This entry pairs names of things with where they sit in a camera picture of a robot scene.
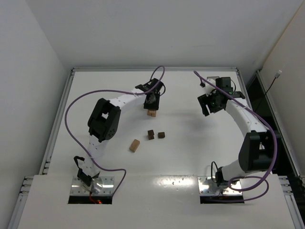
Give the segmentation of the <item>dark wood tall block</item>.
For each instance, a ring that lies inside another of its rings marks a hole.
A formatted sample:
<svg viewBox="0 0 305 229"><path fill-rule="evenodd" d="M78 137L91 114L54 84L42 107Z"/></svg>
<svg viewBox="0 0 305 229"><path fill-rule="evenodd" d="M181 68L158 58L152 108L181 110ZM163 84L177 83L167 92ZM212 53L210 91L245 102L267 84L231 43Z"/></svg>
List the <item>dark wood tall block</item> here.
<svg viewBox="0 0 305 229"><path fill-rule="evenodd" d="M154 131L153 130L148 130L148 140L153 140L154 139Z"/></svg>

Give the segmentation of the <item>dark wood small cube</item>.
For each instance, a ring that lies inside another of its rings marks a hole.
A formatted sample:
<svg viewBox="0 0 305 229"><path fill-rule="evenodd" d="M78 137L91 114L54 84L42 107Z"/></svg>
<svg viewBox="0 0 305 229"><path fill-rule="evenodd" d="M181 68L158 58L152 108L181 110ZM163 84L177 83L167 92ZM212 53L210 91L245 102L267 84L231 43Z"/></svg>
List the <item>dark wood small cube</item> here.
<svg viewBox="0 0 305 229"><path fill-rule="evenodd" d="M158 138L159 138L159 139L165 138L165 132L159 132L159 133L158 133Z"/></svg>

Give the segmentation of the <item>light wood long block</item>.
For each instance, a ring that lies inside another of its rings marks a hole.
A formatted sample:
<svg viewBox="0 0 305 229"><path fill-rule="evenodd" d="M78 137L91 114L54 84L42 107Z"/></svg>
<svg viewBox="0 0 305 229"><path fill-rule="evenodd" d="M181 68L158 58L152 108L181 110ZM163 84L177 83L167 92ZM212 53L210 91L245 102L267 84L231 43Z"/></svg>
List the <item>light wood long block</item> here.
<svg viewBox="0 0 305 229"><path fill-rule="evenodd" d="M140 145L140 141L137 140L137 139L134 139L132 144L129 147L129 150L134 153L134 152L136 152L136 150L139 147L139 145Z"/></svg>

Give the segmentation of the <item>grey transparent plastic tray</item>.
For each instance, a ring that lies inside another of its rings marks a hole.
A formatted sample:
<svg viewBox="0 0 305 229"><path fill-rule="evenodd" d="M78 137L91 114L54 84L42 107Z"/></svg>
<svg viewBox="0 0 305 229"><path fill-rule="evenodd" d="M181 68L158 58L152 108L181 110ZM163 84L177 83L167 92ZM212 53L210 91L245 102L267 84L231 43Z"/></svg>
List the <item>grey transparent plastic tray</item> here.
<svg viewBox="0 0 305 229"><path fill-rule="evenodd" d="M218 79L218 78L219 78L219 76L208 76L208 77L207 77L207 80L208 80L208 81L211 81L211 80L215 81L215 80Z"/></svg>

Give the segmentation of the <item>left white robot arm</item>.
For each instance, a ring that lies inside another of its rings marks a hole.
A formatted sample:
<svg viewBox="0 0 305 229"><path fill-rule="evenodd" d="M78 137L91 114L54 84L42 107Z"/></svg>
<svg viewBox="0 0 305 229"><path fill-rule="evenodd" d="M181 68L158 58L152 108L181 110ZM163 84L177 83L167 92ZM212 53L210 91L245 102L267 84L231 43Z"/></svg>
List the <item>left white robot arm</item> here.
<svg viewBox="0 0 305 229"><path fill-rule="evenodd" d="M120 116L134 108L135 106L139 104L144 105L144 109L147 110L158 110L159 109L159 100L160 96L163 95L160 93L160 90L165 87L164 84L156 79L150 79L149 82L145 84L140 84L135 86L133 90L130 92L124 92L124 91L118 91L118 90L97 90L97 91L92 91L86 94L83 94L79 96L77 99L75 99L67 108L66 113L65 113L65 126L66 129L69 133L69 135L72 137L73 140L76 141L76 143L87 153L87 155L91 158L91 161L93 164L107 172L116 172L116 171L123 171L124 175L119 182L117 188L114 190L113 194L116 192L118 187L121 185L123 182L125 176L126 176L126 169L120 168L120 169L105 169L102 168L100 165L97 164L95 159L92 157L92 153L86 149L81 142L71 133L71 131L68 128L67 124L67 115L68 111L71 108L71 106L78 101L80 98L97 93L97 92L115 92L115 93L123 93L124 95L111 99L111 100L106 100L104 98L101 98L97 101L91 116L89 117L88 120L88 127L89 127L89 135L93 136L95 139L97 139L98 143L103 143L111 138L114 137L114 135L117 132L118 125L119 125L119 119ZM95 175L89 175L86 174L81 167L78 165L78 159L85 162L85 158L83 157L74 157L74 161L78 167L78 174L77 178L83 182L83 184L87 187L90 187L93 184L93 178L96 178L99 176L99 172Z"/></svg>

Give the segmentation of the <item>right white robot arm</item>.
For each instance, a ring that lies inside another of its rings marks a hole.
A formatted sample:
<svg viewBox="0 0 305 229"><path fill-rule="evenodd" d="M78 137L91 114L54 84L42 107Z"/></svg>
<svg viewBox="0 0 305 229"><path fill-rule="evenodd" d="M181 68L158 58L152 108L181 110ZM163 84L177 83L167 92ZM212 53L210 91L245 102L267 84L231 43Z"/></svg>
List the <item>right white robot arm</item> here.
<svg viewBox="0 0 305 229"><path fill-rule="evenodd" d="M230 77L204 79L200 76L199 79L200 86L205 89L204 94L197 98L203 115L226 111L244 137L238 159L218 168L215 182L218 186L229 185L250 174L264 172L260 181L249 187L254 189L266 180L275 167L280 137L262 117L249 108L244 94L231 86Z"/></svg>

